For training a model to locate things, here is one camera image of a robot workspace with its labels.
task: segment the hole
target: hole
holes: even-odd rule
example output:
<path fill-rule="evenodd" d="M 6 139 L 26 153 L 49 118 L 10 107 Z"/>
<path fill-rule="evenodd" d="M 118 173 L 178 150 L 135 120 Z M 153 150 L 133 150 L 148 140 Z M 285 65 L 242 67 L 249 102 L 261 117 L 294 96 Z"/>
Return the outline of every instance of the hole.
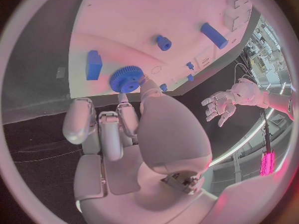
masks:
<path fill-rule="evenodd" d="M 202 63 L 206 63 L 208 60 L 209 60 L 209 58 L 204 59 L 204 60 L 202 61 Z"/>

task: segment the pink lighting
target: pink lighting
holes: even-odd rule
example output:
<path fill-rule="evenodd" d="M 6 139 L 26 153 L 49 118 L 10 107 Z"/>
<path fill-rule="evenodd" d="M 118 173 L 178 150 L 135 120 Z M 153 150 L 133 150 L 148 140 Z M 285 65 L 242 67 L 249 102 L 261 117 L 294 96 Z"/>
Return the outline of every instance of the pink lighting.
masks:
<path fill-rule="evenodd" d="M 261 161 L 260 176 L 268 176 L 274 172 L 275 153 L 263 153 Z"/>

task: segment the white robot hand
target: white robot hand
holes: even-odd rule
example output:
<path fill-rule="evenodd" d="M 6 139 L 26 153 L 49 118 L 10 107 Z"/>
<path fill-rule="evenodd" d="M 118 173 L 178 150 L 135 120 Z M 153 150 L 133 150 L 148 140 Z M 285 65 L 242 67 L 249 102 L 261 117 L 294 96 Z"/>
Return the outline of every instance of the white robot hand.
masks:
<path fill-rule="evenodd" d="M 240 78 L 239 83 L 234 84 L 232 89 L 216 92 L 201 104 L 208 107 L 207 121 L 221 115 L 218 125 L 222 127 L 223 123 L 236 111 L 236 104 L 267 108 L 269 107 L 268 96 L 268 91 L 262 91 L 250 80 Z"/>

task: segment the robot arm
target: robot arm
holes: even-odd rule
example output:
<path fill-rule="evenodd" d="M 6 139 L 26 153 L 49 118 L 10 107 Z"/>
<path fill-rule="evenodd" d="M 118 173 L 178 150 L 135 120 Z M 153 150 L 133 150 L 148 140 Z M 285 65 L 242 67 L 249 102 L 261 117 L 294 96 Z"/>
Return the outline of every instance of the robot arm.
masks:
<path fill-rule="evenodd" d="M 269 91 L 260 90 L 252 81 L 240 78 L 239 83 L 234 84 L 230 90 L 217 92 L 201 104 L 208 107 L 207 121 L 221 115 L 218 125 L 222 127 L 223 123 L 234 114 L 236 104 L 258 106 L 265 109 L 271 107 L 287 113 L 292 119 L 293 108 L 290 107 L 290 100 L 289 96 L 269 94 Z"/>

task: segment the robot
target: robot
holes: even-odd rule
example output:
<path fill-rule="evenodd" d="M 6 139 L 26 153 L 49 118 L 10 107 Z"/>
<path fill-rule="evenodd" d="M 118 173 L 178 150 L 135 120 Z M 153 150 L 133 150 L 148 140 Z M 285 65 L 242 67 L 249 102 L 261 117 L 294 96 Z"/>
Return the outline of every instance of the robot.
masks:
<path fill-rule="evenodd" d="M 140 121 L 124 93 L 116 111 L 97 117 L 92 101 L 79 98 L 65 117 L 64 136 L 83 146 L 74 193 L 89 224 L 176 224 L 187 207 L 208 212 L 216 201 L 201 189 L 212 160 L 201 124 L 146 75 L 139 84 Z M 205 215 L 193 213 L 190 223 Z"/>
<path fill-rule="evenodd" d="M 203 106 L 207 106 L 207 121 L 211 121 L 218 115 L 220 127 L 236 111 L 236 104 L 247 106 L 258 106 L 261 108 L 273 108 L 286 113 L 291 120 L 294 120 L 292 96 L 295 89 L 292 88 L 292 95 L 285 96 L 280 94 L 270 94 L 268 90 L 260 89 L 254 82 L 240 78 L 230 90 L 220 91 L 202 101 Z"/>

